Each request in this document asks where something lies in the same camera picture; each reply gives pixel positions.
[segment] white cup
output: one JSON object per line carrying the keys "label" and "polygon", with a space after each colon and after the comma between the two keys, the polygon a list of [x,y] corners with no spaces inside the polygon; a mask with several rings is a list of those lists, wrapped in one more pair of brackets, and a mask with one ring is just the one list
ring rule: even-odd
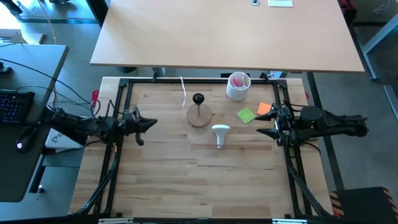
{"label": "white cup", "polygon": [[250,77],[246,73],[234,72],[229,76],[228,84],[226,86],[226,94],[231,100],[243,100],[249,91],[250,84]]}

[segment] sticky note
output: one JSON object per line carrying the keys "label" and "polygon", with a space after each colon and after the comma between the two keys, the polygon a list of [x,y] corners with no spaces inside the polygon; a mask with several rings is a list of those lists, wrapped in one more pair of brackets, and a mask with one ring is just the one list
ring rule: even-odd
{"label": "sticky note", "polygon": [[254,119],[254,113],[249,108],[239,111],[238,116],[241,118],[244,124],[247,124]]}
{"label": "sticky note", "polygon": [[270,7],[293,7],[293,0],[268,0]]}
{"label": "sticky note", "polygon": [[271,110],[272,105],[268,105],[266,103],[260,102],[259,109],[257,110],[258,115],[263,115],[269,112]]}

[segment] light bulb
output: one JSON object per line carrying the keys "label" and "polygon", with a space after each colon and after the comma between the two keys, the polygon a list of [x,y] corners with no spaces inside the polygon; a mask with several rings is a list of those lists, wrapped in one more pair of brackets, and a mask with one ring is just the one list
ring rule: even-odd
{"label": "light bulb", "polygon": [[223,124],[216,124],[211,127],[214,133],[217,135],[217,149],[222,149],[224,144],[225,136],[228,134],[231,127]]}

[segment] keyboard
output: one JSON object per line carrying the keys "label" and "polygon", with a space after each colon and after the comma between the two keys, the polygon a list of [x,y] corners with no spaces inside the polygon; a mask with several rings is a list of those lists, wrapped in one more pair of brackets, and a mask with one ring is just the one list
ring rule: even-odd
{"label": "keyboard", "polygon": [[0,90],[0,124],[23,123],[34,96],[31,91]]}

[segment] black knob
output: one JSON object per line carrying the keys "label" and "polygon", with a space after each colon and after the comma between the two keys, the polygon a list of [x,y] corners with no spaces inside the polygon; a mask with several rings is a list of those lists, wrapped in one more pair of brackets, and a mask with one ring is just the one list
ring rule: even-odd
{"label": "black knob", "polygon": [[201,93],[196,93],[193,97],[192,97],[193,102],[196,105],[201,105],[204,100],[205,100],[205,96],[203,96],[203,94]]}

